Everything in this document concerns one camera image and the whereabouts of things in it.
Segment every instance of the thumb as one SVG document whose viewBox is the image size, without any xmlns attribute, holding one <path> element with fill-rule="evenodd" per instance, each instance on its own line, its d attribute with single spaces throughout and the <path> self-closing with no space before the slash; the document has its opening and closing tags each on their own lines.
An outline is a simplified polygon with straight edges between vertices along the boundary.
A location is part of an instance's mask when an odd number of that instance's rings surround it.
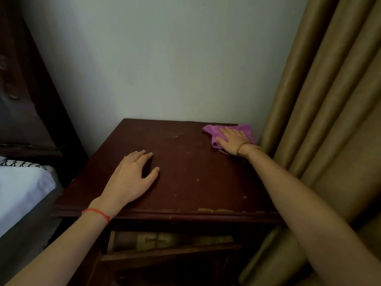
<svg viewBox="0 0 381 286">
<path fill-rule="evenodd" d="M 144 179 L 144 181 L 147 183 L 147 188 L 149 188 L 152 183 L 155 181 L 155 179 L 159 175 L 160 168 L 156 167 L 154 168 L 150 174 Z"/>
<path fill-rule="evenodd" d="M 227 146 L 227 144 L 228 144 L 228 142 L 227 142 L 225 139 L 220 138 L 220 137 L 216 137 L 216 141 L 217 141 L 223 148 L 225 148 L 225 147 Z"/>
</svg>

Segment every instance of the cleaning rag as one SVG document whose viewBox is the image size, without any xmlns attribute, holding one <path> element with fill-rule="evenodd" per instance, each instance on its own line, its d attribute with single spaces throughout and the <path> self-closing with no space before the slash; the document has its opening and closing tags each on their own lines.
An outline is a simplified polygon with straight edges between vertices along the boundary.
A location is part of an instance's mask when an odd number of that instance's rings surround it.
<svg viewBox="0 0 381 286">
<path fill-rule="evenodd" d="M 222 149 L 222 146 L 217 142 L 216 138 L 220 137 L 226 140 L 226 137 L 220 132 L 219 129 L 224 129 L 226 126 L 224 125 L 207 125 L 202 130 L 207 132 L 208 134 L 212 135 L 212 147 L 216 149 Z M 238 131 L 243 131 L 243 133 L 246 135 L 246 137 L 249 139 L 251 143 L 256 143 L 253 137 L 251 136 L 251 129 L 250 125 L 243 124 L 243 125 L 236 125 L 233 127 L 227 127 L 228 129 L 236 129 Z"/>
</svg>

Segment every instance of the hand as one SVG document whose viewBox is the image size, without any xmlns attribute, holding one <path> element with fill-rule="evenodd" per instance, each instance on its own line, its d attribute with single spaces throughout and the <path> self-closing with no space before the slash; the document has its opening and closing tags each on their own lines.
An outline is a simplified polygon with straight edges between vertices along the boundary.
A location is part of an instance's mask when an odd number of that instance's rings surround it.
<svg viewBox="0 0 381 286">
<path fill-rule="evenodd" d="M 239 132 L 236 129 L 229 129 L 225 127 L 225 129 L 220 129 L 220 131 L 226 137 L 227 141 L 225 141 L 223 138 L 217 137 L 217 142 L 222 146 L 224 150 L 235 156 L 237 155 L 237 150 L 240 148 L 240 146 L 243 143 L 249 142 L 249 139 L 246 137 L 242 130 Z M 241 146 L 239 154 L 248 155 L 249 152 L 253 149 L 259 148 L 260 147 L 256 146 L 255 144 L 244 144 Z"/>
<path fill-rule="evenodd" d="M 146 178 L 142 178 L 142 169 L 152 156 L 153 153 L 135 151 L 124 157 L 102 195 L 94 199 L 89 208 L 98 209 L 113 218 L 127 203 L 144 194 L 159 175 L 160 169 L 156 167 Z"/>
</svg>

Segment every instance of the bedside table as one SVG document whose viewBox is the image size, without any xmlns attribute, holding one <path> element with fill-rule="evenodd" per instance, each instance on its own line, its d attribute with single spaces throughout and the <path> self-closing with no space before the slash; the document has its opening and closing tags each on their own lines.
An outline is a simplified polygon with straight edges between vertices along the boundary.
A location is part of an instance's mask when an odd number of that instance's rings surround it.
<svg viewBox="0 0 381 286">
<path fill-rule="evenodd" d="M 92 271 L 90 284 L 99 283 L 99 275 L 107 284 L 122 269 L 200 261 L 202 257 L 203 262 L 209 258 L 220 261 L 211 284 L 222 279 L 231 285 L 229 280 L 241 270 L 268 228 L 282 221 L 251 165 L 212 148 L 211 136 L 202 131 L 207 124 L 122 120 L 57 199 L 55 216 L 77 218 L 102 193 L 124 156 L 143 149 L 154 153 L 143 176 L 160 167 L 150 189 L 127 204 L 101 235 L 102 255 L 97 256 L 101 263 Z M 233 242 L 110 252 L 115 231 L 229 235 Z"/>
</svg>

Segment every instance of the wall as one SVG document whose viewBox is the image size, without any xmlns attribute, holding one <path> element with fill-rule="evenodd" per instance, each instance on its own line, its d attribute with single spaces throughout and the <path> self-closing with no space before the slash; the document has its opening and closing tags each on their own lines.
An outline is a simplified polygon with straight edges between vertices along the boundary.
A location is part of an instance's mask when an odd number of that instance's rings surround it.
<svg viewBox="0 0 381 286">
<path fill-rule="evenodd" d="M 122 118 L 250 123 L 258 138 L 307 0 L 21 0 L 88 154 Z"/>
</svg>

